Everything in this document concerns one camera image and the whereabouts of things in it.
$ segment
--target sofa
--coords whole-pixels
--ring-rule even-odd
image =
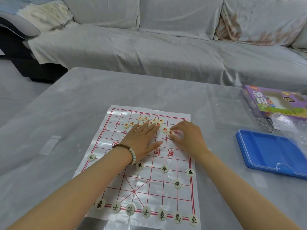
[[[38,66],[307,94],[307,0],[60,1],[68,17],[23,40]]]

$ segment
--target table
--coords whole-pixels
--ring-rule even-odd
[[[307,181],[244,164],[235,133],[264,130],[239,88],[74,68],[0,129],[1,230],[72,178],[111,104],[191,114],[215,155],[307,229]],[[44,145],[57,139],[48,154]],[[242,229],[205,170],[196,169],[202,229]],[[141,228],[85,218],[83,229]]]

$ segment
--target gray floor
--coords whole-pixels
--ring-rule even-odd
[[[0,127],[50,86],[23,77],[11,61],[0,59]]]

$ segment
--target forearm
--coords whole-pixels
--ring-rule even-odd
[[[7,230],[74,230],[113,178],[131,160],[131,153],[126,148],[116,147]]]
[[[245,230],[299,228],[208,149],[198,158],[224,200]]]

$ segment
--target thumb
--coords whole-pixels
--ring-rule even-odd
[[[155,142],[155,143],[152,143],[151,145],[149,145],[147,148],[146,148],[146,150],[145,150],[145,152],[146,152],[146,154],[148,154],[148,153],[150,153],[151,151],[153,151],[153,150],[155,150],[156,148],[158,148],[161,144],[163,144],[163,140],[160,140],[160,141],[157,141],[157,142]]]
[[[182,139],[180,139],[179,137],[175,136],[175,135],[169,135],[169,138],[174,141],[175,143],[181,144]]]

